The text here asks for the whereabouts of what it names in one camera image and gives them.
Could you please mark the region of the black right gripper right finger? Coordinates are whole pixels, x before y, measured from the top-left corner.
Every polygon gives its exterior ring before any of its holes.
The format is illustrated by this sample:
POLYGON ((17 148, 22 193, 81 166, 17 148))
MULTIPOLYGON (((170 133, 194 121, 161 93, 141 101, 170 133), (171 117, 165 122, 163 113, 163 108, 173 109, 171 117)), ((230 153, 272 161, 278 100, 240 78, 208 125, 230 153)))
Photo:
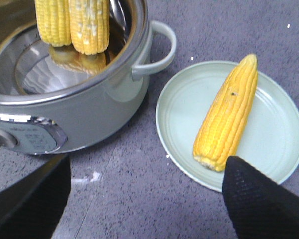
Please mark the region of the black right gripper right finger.
POLYGON ((299 239, 299 197, 240 157, 226 163, 222 194, 240 239, 299 239))

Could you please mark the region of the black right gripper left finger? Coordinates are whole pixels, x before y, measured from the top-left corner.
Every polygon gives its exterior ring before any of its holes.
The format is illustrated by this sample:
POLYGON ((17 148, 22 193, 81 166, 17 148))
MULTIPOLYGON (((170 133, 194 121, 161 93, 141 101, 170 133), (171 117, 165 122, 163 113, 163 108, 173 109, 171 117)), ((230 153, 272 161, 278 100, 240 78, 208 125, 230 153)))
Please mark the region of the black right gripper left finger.
POLYGON ((71 191, 68 155, 57 155, 0 192, 0 239, 49 239, 71 191))

